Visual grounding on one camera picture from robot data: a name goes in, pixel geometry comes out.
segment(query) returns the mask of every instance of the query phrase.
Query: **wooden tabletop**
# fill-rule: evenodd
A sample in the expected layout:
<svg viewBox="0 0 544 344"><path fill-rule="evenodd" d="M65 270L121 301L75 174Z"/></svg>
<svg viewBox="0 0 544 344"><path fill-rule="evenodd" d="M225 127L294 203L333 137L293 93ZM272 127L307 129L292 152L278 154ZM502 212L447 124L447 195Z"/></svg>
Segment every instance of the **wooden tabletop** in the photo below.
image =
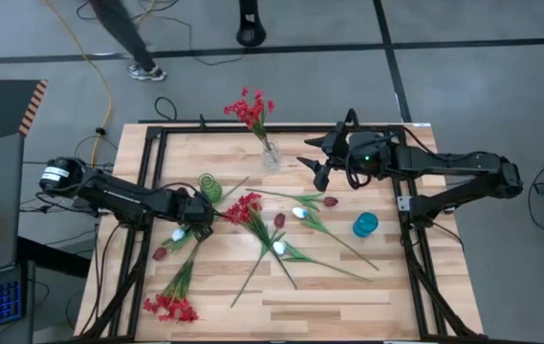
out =
<svg viewBox="0 0 544 344"><path fill-rule="evenodd" d="M120 140L114 175L135 183L141 163L146 133L145 124L125 125ZM435 140L429 126L411 127L431 149ZM170 134L165 149L162 182L197 183L198 177L212 173L228 191L245 177L249 181L238 188L216 208L225 211L256 187L289 194L315 192L313 173L295 157L324 160L322 152L303 143L319 134L273 134L280 146L282 166L276 173L261 167L261 144L252 134ZM147 179L150 185L156 143L153 145ZM426 176L416 182L419 193L435 194L445 190L443 177ZM295 201L264 195L263 219L272 226L275 214L287 215L283 228L284 240L312 258L349 270L371 279L360 282L325 267L306 263L286 263L298 285L295 290L280 266L266 255L250 280L236 306L229 307L244 283L260 252L260 243L244 228L228 222L213 225L214 234L203 242L197 254L189 300L200 315L194 323L159 322L152 313L141 310L136 339L145 340L363 340L418 339L418 328L407 267L400 245L400 228L390 180L372 181L360 190L352 190L343 172L334 172L326 195L339 199L335 207L322 207L319 218L340 239L370 259L375 271L355 254L332 238L302 226L292 215ZM378 216L380 225L374 233L360 239L352 233L352 223L363 211ZM452 216L440 215L437 222L456 232ZM102 248L116 225L113 218L104 218L99 228L98 247ZM178 226L156 220L150 252L171 237ZM460 245L435 227L427 230L431 255L441 294L464 322L481 332L480 317L469 281L465 256ZM120 259L126 230L120 229L108 248L104 267L101 305L106 305L117 288ZM144 296L154 300L180 268L190 249L189 243L180 252L156 262L149 259L146 268ZM82 298L76 333L80 333L96 298L95 259L89 271ZM427 305L429 331L434 333L430 301L423 290ZM131 294L124 304L120 333L126 333Z"/></svg>

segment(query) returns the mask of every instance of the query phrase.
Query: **concrete floor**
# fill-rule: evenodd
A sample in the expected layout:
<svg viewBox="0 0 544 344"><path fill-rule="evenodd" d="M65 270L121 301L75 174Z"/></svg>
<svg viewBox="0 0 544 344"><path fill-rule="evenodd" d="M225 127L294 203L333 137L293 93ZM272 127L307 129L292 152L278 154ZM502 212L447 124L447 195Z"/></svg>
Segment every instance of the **concrete floor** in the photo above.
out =
<svg viewBox="0 0 544 344"><path fill-rule="evenodd" d="M75 10L82 1L53 1L87 53L122 48L95 21ZM133 13L136 1L125 1ZM261 0L268 31L264 46L381 43L369 0ZM394 42L544 38L544 2L537 0L382 0ZM189 0L167 10L193 26L196 49L236 48L237 1ZM83 14L91 11L85 9ZM176 23L149 17L141 35L153 51L186 50L187 32ZM70 36L40 0L0 0L0 57L77 54ZM440 150L488 150L518 164L529 185L544 166L544 45L396 51L403 87L415 122L431 122ZM216 61L235 56L209 56ZM157 115L153 101L170 97L179 118L222 118L223 106L242 86L265 90L277 104L273 121L335 121L354 107L361 120L401 121L384 51L251 54L208 67L192 58L161 58L164 83L138 83L126 60L99 62L108 78L115 112L109 140L123 124ZM0 64L0 78L45 78L49 88L26 140L25 160L71 156L94 134L106 109L103 85L85 62ZM78 154L88 159L91 142ZM99 162L114 160L103 144ZM42 167L24 165L23 200L37 190ZM457 211L468 268L486 334L544 341L544 232L529 218L526 192L510 201L483 200ZM544 224L544 198L533 198ZM93 229L94 219L77 214L23 214L19 232L40 243ZM90 248L92 235L62 244ZM38 272L52 289L36 319L37 340L67 337L64 308L84 281ZM70 314L76 317L79 296Z"/></svg>

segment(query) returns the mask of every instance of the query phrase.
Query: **black metal frame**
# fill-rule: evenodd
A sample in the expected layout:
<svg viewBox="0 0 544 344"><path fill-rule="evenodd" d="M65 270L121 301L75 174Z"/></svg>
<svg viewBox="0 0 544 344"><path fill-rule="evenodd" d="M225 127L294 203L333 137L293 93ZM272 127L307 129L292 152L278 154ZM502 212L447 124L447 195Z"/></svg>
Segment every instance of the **black metal frame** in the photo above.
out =
<svg viewBox="0 0 544 344"><path fill-rule="evenodd" d="M157 158L156 163L154 166L154 172L153 172L153 181L152 181L152 187L156 187L159 184L161 172L163 169L163 161L164 161L164 152L165 152L165 146L167 143L167 137L170 134L187 134L187 133L248 133L248 128L244 126L243 124L237 124L235 121L227 121L227 120L209 120L205 121L203 117L200 116L199 121L194 120L186 120L186 121L175 121L174 123L190 123L190 124L199 124L199 125L193 125L193 126L186 126L186 127L162 127L162 126L150 126L147 128L146 131L146 137L144 142L144 148L142 152L142 158L141 158L141 169L138 176L138 184L144 185L145 182L145 176L148 169L148 164L150 162L150 153L152 150L152 144L153 140L157 139L159 140L159 147L157 150ZM207 123L210 124L225 124L225 125L210 125L208 126ZM380 126L380 125L365 125L361 126L360 129L366 128L374 131L380 131L384 133L385 131L389 130L391 126ZM266 129L269 133L324 133L331 129L333 129L333 125L274 125L273 123L268 124L266 126ZM406 144L405 139L402 138L401 144ZM395 196L399 197L402 196L402 189L401 189L401 183L399 181L393 180L393 189L395 192ZM409 193L412 196L415 196L417 194L416 184L413 180L407 182L407 186L409 189ZM409 231L412 229L411 224L409 223L409 219L407 216L404 215L404 213L401 213L398 210L399 220L401 224L401 231L403 236L403 248L406 258L406 264L407 264L407 270L408 270L408 278L410 281L410 288L412 290L412 297L414 302L414 309L416 313L416 321L418 324L419 329L419 335L421 337L421 340L427 340L428 338L433 338L431 334L428 332L427 323L426 323L426 317L424 314L424 301L421 294L421 282L419 278L425 278L429 281L428 286L425 286L427 291L429 293L434 292L432 295L432 299L440 299L443 301L443 297L439 292L437 291L437 284L435 279L435 271L433 268L433 263L431 259L430 249L428 246L428 241L426 238L426 232L424 231L424 228L416 228L416 233L418 235L418 240L420 241L420 250L421 255L424 262L424 268L420 266L420 263L418 262L418 259L416 258L414 248L412 246L412 242L410 239ZM152 232L152 223L150 225L150 230L144 231L144 237L141 241L141 249L146 251L146 254L148 250L150 249L150 237ZM134 251L134 245L135 245L135 231L130 231L127 235L127 240L125 243L125 251L123 253L123 258L120 266L120 279L119 279L119 285L121 285L122 282L124 282L124 278L127 274L127 271L129 270L129 265L131 262L131 256ZM138 325L138 319L140 315L140 306L141 306L141 294L142 294L142 286L144 281L144 274L139 277L139 279L136 281L136 287L135 292L133 294L133 300L132 300L132 306L129 314L129 327L127 329L127 337L134 337L136 333L136 328ZM452 310L449 308L447 303L443 301L443 307L440 307L435 302L433 304L433 311L435 316L435 323L437 327L437 334L439 337L436 337L436 340L441 341L440 339L448 339L452 337L447 337L447 331L446 331L446 320L444 317L444 314L448 312L452 312ZM115 318L113 319L113 322L111 323L110 327L110 333L109 336L117 336L118 330L119 330L119 317L120 317L120 310L115 314Z"/></svg>

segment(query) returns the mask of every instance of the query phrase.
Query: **glass vase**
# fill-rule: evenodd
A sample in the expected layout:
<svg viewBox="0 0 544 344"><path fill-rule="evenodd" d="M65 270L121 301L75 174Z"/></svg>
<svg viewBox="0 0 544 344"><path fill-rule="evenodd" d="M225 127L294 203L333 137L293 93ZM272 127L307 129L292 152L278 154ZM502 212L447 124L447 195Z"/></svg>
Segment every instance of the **glass vase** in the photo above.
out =
<svg viewBox="0 0 544 344"><path fill-rule="evenodd" d="M269 140L269 146L263 144L263 154L261 155L261 164L268 171L277 171L280 169L280 151L278 143Z"/></svg>

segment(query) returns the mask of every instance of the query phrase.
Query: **person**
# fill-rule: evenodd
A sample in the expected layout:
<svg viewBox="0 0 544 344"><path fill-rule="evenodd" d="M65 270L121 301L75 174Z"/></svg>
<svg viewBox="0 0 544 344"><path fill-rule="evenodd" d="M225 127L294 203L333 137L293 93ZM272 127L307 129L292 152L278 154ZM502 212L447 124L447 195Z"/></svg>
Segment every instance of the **person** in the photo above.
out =
<svg viewBox="0 0 544 344"><path fill-rule="evenodd" d="M146 50L136 25L121 0L90 0L101 25L108 31L136 61L127 70L136 80L162 81L167 74L155 64Z"/></svg>

